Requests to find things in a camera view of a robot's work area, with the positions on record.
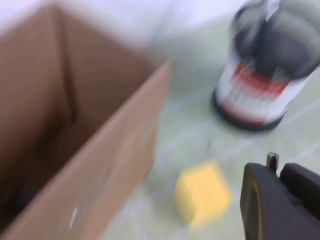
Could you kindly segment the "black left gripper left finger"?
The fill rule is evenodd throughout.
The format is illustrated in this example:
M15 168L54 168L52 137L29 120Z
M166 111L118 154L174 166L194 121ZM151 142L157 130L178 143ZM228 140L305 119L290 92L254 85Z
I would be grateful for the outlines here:
M240 210L247 240L320 238L320 216L310 213L267 166L245 166Z

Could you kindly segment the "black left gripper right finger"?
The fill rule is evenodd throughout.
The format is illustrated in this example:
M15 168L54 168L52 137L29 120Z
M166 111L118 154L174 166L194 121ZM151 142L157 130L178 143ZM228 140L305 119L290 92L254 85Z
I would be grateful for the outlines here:
M320 216L320 176L296 163L287 163L280 180L315 217Z

